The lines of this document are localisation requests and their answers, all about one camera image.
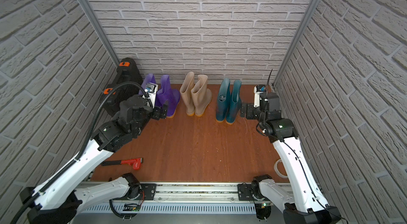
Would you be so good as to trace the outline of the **teal rain boot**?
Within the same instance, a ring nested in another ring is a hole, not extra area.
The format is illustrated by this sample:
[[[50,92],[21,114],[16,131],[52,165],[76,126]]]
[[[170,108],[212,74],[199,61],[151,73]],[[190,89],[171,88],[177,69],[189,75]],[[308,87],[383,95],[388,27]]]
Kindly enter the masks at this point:
[[[236,120],[236,116],[240,111],[241,108],[241,98],[240,98],[240,90],[241,90],[242,82],[237,79],[234,81],[233,89],[231,93],[231,100],[230,106],[226,117],[227,124],[233,124]]]
[[[230,79],[225,78],[220,87],[217,96],[216,120],[223,122],[226,119],[227,112],[230,106]]]

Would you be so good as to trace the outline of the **beige rain boot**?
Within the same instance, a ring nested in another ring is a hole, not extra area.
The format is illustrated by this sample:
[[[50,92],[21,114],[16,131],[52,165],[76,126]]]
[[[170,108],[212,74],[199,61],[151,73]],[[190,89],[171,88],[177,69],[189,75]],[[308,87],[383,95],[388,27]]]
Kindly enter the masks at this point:
[[[212,100],[212,92],[208,89],[208,76],[198,75],[198,81],[191,90],[195,106],[195,115],[201,117]]]
[[[188,72],[183,81],[183,84],[180,88],[180,94],[182,100],[185,104],[186,114],[188,116],[193,116],[195,114],[195,105],[192,100],[191,90],[193,89],[195,83],[195,74],[194,72]]]

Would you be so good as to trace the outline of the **purple rain boot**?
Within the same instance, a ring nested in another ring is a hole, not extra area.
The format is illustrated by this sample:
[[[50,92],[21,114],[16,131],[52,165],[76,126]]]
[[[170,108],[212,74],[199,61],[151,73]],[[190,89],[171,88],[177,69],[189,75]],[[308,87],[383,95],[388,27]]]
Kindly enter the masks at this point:
[[[167,117],[174,117],[181,96],[177,89],[172,88],[169,75],[161,77],[161,89],[157,92],[156,99],[159,101],[159,107],[167,105]]]
[[[146,75],[146,77],[145,77],[145,79],[143,80],[142,85],[141,85],[141,87],[142,87],[143,89],[140,90],[138,94],[139,94],[139,95],[143,95],[147,84],[150,84],[150,83],[156,84],[156,80],[155,80],[154,74],[147,74],[147,75]]]

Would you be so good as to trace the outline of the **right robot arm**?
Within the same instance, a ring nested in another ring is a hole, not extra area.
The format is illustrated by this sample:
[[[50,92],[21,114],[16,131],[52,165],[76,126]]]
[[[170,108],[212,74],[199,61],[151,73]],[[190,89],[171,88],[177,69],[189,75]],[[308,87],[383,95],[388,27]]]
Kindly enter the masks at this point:
[[[244,104],[241,116],[257,120],[257,132],[267,136],[285,168],[293,194],[282,189],[269,176],[254,177],[254,196],[266,198],[281,213],[287,224],[336,224],[341,220],[339,209],[328,203],[319,189],[305,160],[299,134],[281,112],[263,111],[254,104]]]

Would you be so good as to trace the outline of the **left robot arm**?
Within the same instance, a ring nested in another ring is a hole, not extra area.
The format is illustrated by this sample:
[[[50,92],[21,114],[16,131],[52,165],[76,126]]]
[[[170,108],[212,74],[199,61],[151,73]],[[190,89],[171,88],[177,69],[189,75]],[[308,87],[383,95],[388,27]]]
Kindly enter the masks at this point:
[[[48,180],[21,192],[23,207],[29,209],[29,223],[67,224],[81,211],[100,203],[138,198],[141,184],[131,173],[87,189],[79,189],[78,185],[113,153],[137,138],[150,119],[165,119],[167,110],[167,104],[151,107],[139,95],[121,102],[120,111],[92,132],[84,150]]]

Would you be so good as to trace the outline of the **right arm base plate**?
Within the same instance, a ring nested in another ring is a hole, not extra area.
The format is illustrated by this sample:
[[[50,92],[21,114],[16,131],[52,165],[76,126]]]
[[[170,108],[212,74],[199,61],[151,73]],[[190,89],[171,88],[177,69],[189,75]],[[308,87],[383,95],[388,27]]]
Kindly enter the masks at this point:
[[[270,202],[270,200],[260,193],[260,190],[251,183],[241,183],[237,185],[237,195],[239,201]]]

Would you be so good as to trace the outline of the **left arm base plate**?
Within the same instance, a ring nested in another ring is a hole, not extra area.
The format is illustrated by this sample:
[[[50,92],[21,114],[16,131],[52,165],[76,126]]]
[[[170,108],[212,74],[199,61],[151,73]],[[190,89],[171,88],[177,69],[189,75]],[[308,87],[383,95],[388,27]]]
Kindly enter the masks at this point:
[[[130,198],[128,195],[125,195],[121,198],[115,198],[114,200],[136,200],[141,201],[142,198],[146,201],[153,201],[157,189],[157,184],[155,183],[142,183],[140,185],[139,194],[135,198]]]

